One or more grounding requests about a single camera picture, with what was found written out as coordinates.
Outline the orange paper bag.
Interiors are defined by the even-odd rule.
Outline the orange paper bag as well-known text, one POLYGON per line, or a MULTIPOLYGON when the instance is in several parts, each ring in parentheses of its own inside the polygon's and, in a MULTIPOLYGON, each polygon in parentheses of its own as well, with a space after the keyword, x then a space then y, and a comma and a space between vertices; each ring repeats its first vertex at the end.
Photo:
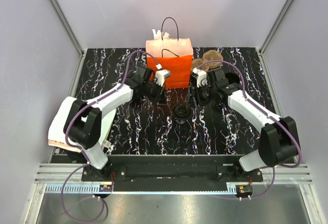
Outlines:
POLYGON ((156 62, 147 57, 147 65, 153 70, 162 67, 171 72, 165 81, 167 89, 181 89, 189 86, 193 47, 189 38, 181 38, 179 30, 176 37, 168 39, 149 39, 146 41, 146 52, 156 58, 156 62))

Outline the black coffee cup lid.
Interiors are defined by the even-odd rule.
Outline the black coffee cup lid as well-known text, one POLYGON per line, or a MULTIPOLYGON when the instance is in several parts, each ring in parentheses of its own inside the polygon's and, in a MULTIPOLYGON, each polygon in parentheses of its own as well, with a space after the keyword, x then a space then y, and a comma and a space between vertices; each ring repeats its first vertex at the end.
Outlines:
POLYGON ((176 118, 186 119, 191 114, 191 109, 186 107, 185 104, 176 104, 173 109, 173 114, 176 118))

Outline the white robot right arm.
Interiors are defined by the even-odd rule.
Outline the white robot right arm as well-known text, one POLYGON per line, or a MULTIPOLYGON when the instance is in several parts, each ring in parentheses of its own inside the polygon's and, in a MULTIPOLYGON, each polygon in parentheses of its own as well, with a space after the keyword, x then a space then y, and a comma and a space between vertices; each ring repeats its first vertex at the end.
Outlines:
POLYGON ((296 122, 291 117, 280 117, 252 99, 243 89, 240 78, 221 69, 209 72, 194 68, 196 81, 190 86, 189 109, 210 102, 224 103, 239 113, 260 134, 258 149, 242 156, 234 165, 233 176, 244 181, 251 171, 282 165, 300 154, 296 122))

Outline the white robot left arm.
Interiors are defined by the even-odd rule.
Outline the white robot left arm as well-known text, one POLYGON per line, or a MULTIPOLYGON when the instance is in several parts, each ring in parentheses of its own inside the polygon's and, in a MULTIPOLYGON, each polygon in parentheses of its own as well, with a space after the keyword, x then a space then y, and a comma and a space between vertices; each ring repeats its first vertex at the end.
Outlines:
POLYGON ((146 66, 124 77, 121 83, 106 93, 88 101, 73 101, 63 127, 65 142, 81 149, 87 164, 93 166, 93 175, 100 181, 110 177, 108 158, 99 139, 101 122, 111 111, 134 98, 146 97, 158 103, 165 90, 165 81, 171 76, 167 69, 156 66, 157 71, 146 66))

